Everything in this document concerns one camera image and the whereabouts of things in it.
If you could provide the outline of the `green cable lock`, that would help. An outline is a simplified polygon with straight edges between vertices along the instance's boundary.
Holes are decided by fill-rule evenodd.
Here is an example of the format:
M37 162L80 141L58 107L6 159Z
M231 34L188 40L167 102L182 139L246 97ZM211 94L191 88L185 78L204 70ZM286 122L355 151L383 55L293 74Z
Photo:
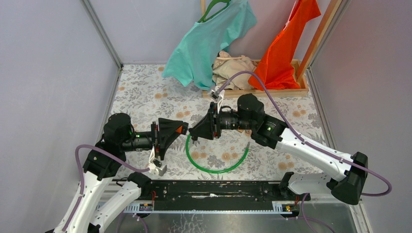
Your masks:
M223 141L195 140L191 135L187 136L185 152L189 162L200 171L209 174L228 173L238 168L246 159L250 142L240 142L231 145L228 150L219 153L215 149L227 146Z

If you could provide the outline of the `orange black small padlock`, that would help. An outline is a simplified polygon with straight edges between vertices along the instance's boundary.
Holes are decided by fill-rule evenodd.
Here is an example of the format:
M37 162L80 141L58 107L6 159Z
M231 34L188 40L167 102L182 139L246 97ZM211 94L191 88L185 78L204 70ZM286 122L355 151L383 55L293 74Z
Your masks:
M175 132L178 134L185 134L183 130L183 126L180 126L179 128L177 128Z

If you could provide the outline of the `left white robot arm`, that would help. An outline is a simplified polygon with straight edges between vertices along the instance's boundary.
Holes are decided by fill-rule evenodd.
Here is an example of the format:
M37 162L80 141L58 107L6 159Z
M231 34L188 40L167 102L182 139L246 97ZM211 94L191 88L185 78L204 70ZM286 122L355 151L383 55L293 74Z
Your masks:
M94 145L79 145L75 159L80 175L79 186L67 212L52 233L103 233L112 221L136 199L152 193L150 172L162 176L162 164L169 146L189 125L179 120L159 118L150 131L136 132L131 117L116 113L103 127L100 140ZM98 203L121 166L133 171L121 189L105 204Z

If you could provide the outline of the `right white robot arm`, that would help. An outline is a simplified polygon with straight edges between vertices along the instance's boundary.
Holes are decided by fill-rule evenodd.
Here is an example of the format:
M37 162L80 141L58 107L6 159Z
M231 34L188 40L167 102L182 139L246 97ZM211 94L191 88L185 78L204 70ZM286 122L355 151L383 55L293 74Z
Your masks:
M321 169L320 173L307 175L287 172L278 188L283 199L305 193L331 194L346 204L359 203L367 178L367 155L351 155L295 136L284 121L266 114L264 104L253 94L240 96L237 107L226 111L224 106L211 102L207 114L189 129L192 139L214 140L223 130L250 130L257 144L298 156Z

